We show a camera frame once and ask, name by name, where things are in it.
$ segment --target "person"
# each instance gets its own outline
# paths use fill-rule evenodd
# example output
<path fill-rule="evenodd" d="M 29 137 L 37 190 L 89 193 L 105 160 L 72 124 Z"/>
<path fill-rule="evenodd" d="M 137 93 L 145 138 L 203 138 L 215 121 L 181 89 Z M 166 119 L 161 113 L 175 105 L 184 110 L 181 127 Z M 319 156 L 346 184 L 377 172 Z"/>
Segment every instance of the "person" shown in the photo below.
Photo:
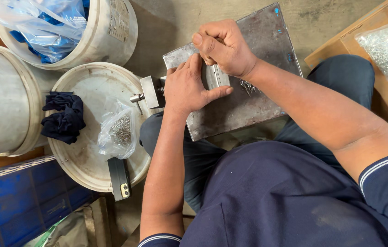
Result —
<path fill-rule="evenodd" d="M 335 56 L 303 79 L 257 59 L 233 20 L 192 42 L 200 54 L 168 70 L 165 111 L 140 130 L 152 161 L 139 246 L 388 246 L 388 123 L 370 111 L 372 65 Z M 233 92 L 203 87 L 202 58 L 290 115 L 274 141 L 229 152 L 191 141 L 188 115 Z M 184 199 L 197 212 L 186 232 Z"/>

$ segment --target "rusty metal surface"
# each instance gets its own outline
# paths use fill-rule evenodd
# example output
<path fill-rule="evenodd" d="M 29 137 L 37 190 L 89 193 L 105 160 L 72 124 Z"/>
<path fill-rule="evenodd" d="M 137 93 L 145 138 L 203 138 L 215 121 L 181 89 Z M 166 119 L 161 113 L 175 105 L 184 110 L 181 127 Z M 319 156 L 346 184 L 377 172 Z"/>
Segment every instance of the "rusty metal surface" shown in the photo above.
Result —
<path fill-rule="evenodd" d="M 238 20 L 237 24 L 258 58 L 302 76 L 279 3 L 254 12 Z M 163 58 L 169 69 L 185 62 L 196 52 L 198 50 L 189 43 L 165 54 Z M 285 112 L 262 92 L 257 90 L 249 97 L 247 92 L 242 90 L 239 81 L 240 79 L 230 76 L 230 85 L 235 89 L 231 95 L 213 101 L 188 116 L 186 124 L 193 141 L 285 115 Z"/>

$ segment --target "hand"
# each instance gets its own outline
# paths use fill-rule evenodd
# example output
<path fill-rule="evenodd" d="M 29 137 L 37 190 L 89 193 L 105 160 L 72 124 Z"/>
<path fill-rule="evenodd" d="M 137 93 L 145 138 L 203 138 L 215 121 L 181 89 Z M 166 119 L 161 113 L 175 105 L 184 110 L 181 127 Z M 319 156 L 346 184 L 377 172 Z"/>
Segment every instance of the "hand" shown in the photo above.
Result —
<path fill-rule="evenodd" d="M 192 36 L 192 42 L 207 65 L 218 64 L 224 73 L 243 80 L 249 77 L 258 60 L 234 20 L 200 26 L 199 32 Z"/>
<path fill-rule="evenodd" d="M 234 88 L 221 86 L 206 90 L 201 76 L 202 58 L 195 53 L 179 67 L 169 69 L 165 81 L 165 110 L 184 117 L 203 108 L 211 101 L 231 94 Z"/>

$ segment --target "blue crate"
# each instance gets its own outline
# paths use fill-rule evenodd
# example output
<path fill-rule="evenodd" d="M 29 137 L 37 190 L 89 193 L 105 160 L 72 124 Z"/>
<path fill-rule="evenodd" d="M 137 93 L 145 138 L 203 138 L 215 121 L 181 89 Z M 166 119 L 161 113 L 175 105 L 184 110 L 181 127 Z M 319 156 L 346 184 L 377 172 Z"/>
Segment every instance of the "blue crate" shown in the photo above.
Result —
<path fill-rule="evenodd" d="M 0 247 L 22 246 L 96 198 L 53 155 L 0 168 Z"/>

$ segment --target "fingernail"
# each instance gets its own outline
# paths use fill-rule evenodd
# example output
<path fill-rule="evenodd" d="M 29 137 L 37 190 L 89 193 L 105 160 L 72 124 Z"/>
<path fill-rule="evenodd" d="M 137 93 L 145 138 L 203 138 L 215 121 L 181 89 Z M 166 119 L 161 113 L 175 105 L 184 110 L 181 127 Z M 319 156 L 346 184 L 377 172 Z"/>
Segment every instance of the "fingernail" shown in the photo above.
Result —
<path fill-rule="evenodd" d="M 193 36 L 191 37 L 192 38 L 192 40 L 193 40 L 193 43 L 195 44 L 195 45 L 200 45 L 201 43 L 202 43 L 202 36 L 198 33 L 198 32 L 196 32 L 195 34 L 193 34 Z"/>
<path fill-rule="evenodd" d="M 229 87 L 228 89 L 226 89 L 226 95 L 231 94 L 233 91 L 234 91 L 234 88 L 233 87 Z"/>

